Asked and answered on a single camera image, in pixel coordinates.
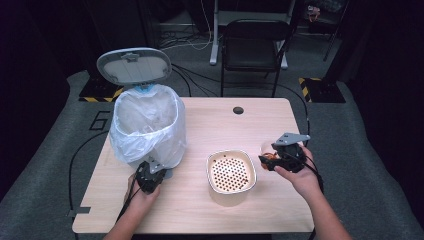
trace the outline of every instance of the plastic bag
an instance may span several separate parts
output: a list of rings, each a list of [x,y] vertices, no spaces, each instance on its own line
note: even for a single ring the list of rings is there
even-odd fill
[[[184,103],[163,85],[124,91],[115,103],[110,140],[115,156],[133,167],[153,159],[154,172],[174,168],[187,146]]]

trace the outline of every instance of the table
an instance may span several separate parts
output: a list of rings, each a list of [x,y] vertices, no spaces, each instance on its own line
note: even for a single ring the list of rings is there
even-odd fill
[[[218,25],[226,26],[228,23],[237,20],[237,19],[269,19],[269,20],[282,20],[290,23],[291,14],[294,8],[296,0],[290,0],[290,9],[288,13],[257,13],[257,12],[238,12],[238,11],[220,11],[218,8],[218,1],[215,0],[214,5],[214,21],[213,21],[213,42],[212,42],[212,51],[211,57],[209,60],[210,65],[216,65],[218,59]],[[283,46],[284,41],[278,44],[278,47]],[[287,69],[287,59],[286,55],[283,56],[283,61],[281,62],[281,68]]]
[[[298,133],[288,100],[283,98],[182,98],[186,107],[187,149],[173,177],[137,233],[225,234],[310,232],[313,221],[304,199],[291,183],[260,166],[260,145],[284,132]],[[234,107],[242,107],[235,114]],[[210,154],[240,149],[252,158],[256,185],[234,207],[223,207],[209,195],[206,161]],[[76,233],[106,233],[123,204],[128,177],[135,170],[118,161],[109,137],[100,153],[73,224]]]

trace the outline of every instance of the trash can lid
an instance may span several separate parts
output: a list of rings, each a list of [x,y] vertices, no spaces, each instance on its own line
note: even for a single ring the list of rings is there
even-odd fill
[[[117,85],[161,81],[172,72],[165,53],[144,47],[107,52],[97,59],[97,69],[106,80]]]

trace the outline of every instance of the perforated basket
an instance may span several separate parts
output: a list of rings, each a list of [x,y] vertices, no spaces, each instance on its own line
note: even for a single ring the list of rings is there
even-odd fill
[[[226,150],[209,156],[207,175],[212,199],[222,206],[240,204],[256,184],[256,172],[247,153]]]

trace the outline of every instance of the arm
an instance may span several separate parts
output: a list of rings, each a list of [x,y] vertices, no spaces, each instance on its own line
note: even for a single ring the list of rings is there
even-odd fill
[[[134,183],[134,188],[131,188],[134,175],[128,178],[128,190],[125,195],[127,199],[128,194],[131,192],[131,196],[134,195],[125,213],[113,226],[110,232],[103,238],[105,240],[110,239],[131,239],[138,225],[141,223],[143,218],[147,215],[150,208],[153,206],[156,198],[160,193],[160,185],[155,191],[149,195],[145,194],[141,190],[138,190],[140,186],[137,181]]]
[[[313,166],[311,163],[313,159],[311,152],[307,148],[301,147],[306,156],[310,158],[307,164]],[[282,167],[276,166],[274,170],[289,180],[296,191],[308,203],[319,239],[352,239],[321,192],[318,180],[310,169],[305,167],[298,173],[291,173]]]

